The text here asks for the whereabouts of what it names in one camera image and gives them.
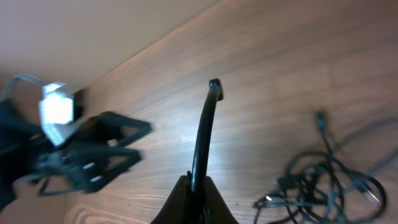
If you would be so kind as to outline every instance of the black mount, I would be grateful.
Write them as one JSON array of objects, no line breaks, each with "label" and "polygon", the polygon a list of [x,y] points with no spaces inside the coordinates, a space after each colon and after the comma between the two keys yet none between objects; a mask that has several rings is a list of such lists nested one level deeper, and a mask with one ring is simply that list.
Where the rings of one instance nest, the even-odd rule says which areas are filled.
[{"label": "black mount", "polygon": [[[44,179],[39,195],[99,191],[141,160],[138,150],[125,147],[151,130],[148,122],[105,112],[84,122],[64,144],[54,147],[10,100],[0,102],[0,210],[16,199],[12,183],[17,179],[31,184]],[[46,190],[55,175],[64,176],[70,188]]]},{"label": "black mount", "polygon": [[219,79],[210,80],[210,89],[200,116],[197,142],[190,171],[177,181],[160,213],[158,223],[237,223],[216,185],[206,176],[211,129],[217,101],[224,98]]}]

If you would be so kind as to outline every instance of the wooden surface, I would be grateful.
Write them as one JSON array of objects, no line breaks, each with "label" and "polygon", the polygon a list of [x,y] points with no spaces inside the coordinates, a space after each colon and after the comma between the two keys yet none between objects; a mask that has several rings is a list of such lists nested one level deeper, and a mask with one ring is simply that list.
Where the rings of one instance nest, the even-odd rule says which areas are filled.
[{"label": "wooden surface", "polygon": [[[145,159],[101,192],[68,196],[65,224],[149,223],[191,169],[208,80],[220,78],[208,175],[240,223],[294,154],[318,147],[313,111],[337,140],[398,112],[398,1],[223,1],[131,58],[90,90],[90,114],[113,110],[155,131],[131,147]],[[347,148],[366,170],[397,144],[398,125]],[[398,219],[396,166],[377,177]],[[356,203],[351,211],[360,211]],[[261,222],[284,216],[269,210]]]}]

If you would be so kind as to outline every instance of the black cable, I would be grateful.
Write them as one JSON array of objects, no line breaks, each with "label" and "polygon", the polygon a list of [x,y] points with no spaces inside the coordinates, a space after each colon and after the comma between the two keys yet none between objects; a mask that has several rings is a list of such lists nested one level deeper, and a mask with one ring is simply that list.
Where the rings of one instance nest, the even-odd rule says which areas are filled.
[{"label": "black cable", "polygon": [[[303,152],[296,155],[287,164],[285,175],[278,179],[279,187],[254,203],[253,207],[257,209],[256,216],[254,217],[255,224],[263,208],[285,207],[287,209],[287,217],[270,222],[269,224],[287,222],[293,222],[295,224],[305,222],[361,224],[369,223],[379,218],[384,213],[387,206],[386,191],[380,182],[373,178],[372,175],[385,168],[397,158],[398,149],[395,149],[387,155],[385,159],[377,163],[367,174],[347,168],[342,162],[336,159],[334,155],[336,152],[340,151],[343,146],[354,141],[358,137],[387,124],[397,123],[398,118],[388,118],[370,124],[342,140],[341,144],[337,146],[336,149],[332,149],[326,136],[326,122],[323,113],[319,111],[317,117],[318,129],[322,136],[326,152]],[[294,174],[293,168],[298,161],[308,156],[321,157],[323,160],[318,164],[310,164],[304,167],[298,174]],[[348,176],[353,183],[343,188],[336,173]],[[317,184],[319,184],[318,181],[325,175],[329,177],[329,190],[326,193],[317,188]],[[374,196],[372,189],[378,192],[379,198]],[[288,190],[296,190],[297,193],[294,197],[288,197]],[[367,197],[373,197],[374,200],[380,203],[378,210],[368,217],[359,220],[349,220],[345,214],[345,194],[351,190],[358,190]],[[313,211],[314,206],[324,206],[325,211],[322,215],[319,215]]]},{"label": "black cable", "polygon": [[15,75],[6,85],[6,87],[4,88],[4,90],[2,91],[2,93],[0,94],[0,102],[9,99],[12,95],[12,93],[14,92],[17,82],[19,80],[25,80],[33,85],[39,86],[39,87],[43,87],[45,85],[47,85],[48,83],[39,79],[38,77],[32,75],[32,74],[28,74],[28,73],[22,73],[19,75]]}]

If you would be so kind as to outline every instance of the black plastic arm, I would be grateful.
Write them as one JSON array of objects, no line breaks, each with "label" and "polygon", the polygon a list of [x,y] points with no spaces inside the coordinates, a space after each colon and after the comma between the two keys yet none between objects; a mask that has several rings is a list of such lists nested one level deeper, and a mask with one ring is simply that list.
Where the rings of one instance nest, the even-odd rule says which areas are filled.
[{"label": "black plastic arm", "polygon": [[222,99],[223,91],[220,81],[218,79],[210,80],[210,89],[207,94],[203,111],[201,112],[197,142],[193,156],[192,179],[190,184],[190,193],[192,194],[193,198],[203,198],[203,183],[206,178],[211,128],[213,126],[217,101]]}]

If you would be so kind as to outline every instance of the black stand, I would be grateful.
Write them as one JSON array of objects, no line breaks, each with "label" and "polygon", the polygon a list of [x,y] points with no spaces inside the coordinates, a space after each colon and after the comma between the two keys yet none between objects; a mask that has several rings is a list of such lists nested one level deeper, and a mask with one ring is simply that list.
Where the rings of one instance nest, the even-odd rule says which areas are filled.
[{"label": "black stand", "polygon": [[237,223],[214,182],[206,176],[211,129],[217,101],[224,98],[218,79],[210,80],[210,89],[201,113],[192,174],[178,180],[160,213],[158,223]]}]

